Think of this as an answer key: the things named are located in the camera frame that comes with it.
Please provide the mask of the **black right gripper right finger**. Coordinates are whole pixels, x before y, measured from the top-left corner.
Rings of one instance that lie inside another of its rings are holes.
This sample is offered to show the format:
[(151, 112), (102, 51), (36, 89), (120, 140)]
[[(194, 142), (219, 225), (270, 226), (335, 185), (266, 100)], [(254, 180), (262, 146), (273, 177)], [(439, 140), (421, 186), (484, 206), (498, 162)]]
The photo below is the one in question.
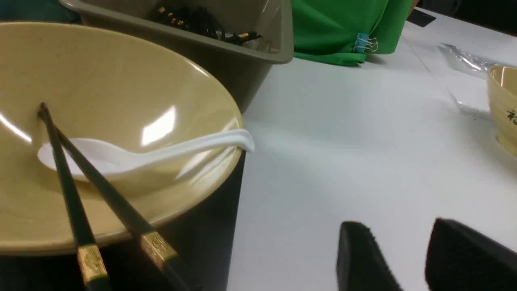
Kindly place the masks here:
[(425, 260), (430, 291), (515, 291), (516, 252), (454, 219), (434, 222)]

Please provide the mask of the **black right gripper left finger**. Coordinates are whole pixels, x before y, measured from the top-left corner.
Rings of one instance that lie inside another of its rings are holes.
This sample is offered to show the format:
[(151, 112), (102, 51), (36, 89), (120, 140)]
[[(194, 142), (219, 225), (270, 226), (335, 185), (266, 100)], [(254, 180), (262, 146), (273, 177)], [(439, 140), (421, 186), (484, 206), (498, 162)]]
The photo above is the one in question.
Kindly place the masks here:
[(370, 229), (357, 221), (340, 226), (336, 277), (339, 291), (401, 291)]

